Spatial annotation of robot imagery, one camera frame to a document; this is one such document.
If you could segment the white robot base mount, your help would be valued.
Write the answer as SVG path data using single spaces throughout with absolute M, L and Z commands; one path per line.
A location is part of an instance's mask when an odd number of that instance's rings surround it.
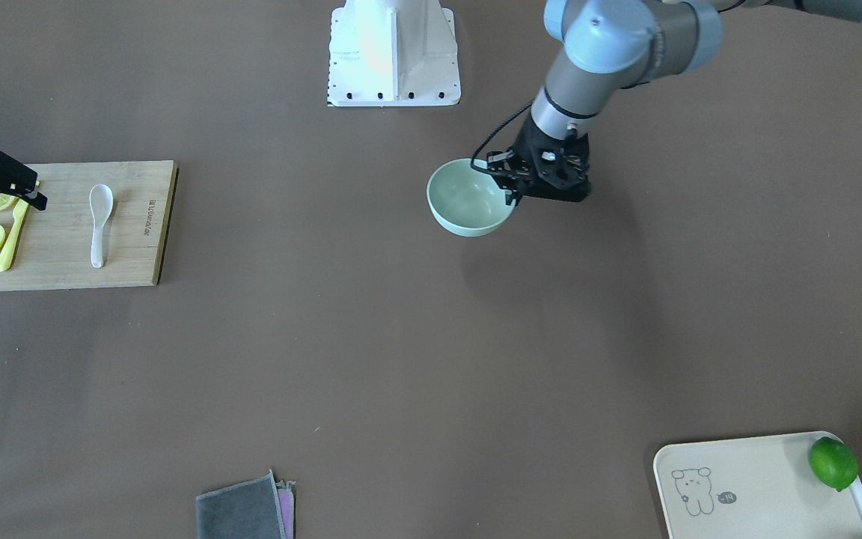
M 346 1 L 331 12 L 326 105 L 454 106 L 455 15 L 438 1 Z

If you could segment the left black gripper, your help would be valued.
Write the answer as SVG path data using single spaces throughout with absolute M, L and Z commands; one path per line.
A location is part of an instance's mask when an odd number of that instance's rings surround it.
M 565 138 L 548 136 L 527 117 L 512 151 L 490 151 L 485 159 L 470 158 L 473 171 L 489 175 L 505 191 L 505 204 L 517 206 L 524 197 L 581 202 L 592 192 L 587 134 L 566 130 Z

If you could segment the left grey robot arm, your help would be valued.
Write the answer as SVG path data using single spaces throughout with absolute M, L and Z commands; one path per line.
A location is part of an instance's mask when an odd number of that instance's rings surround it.
M 560 41 L 525 120 L 504 151 L 472 170 L 489 175 L 504 204 L 579 202 L 591 191 L 589 131 L 620 89 L 708 64 L 721 48 L 721 15 L 757 1 L 548 1 L 548 34 Z

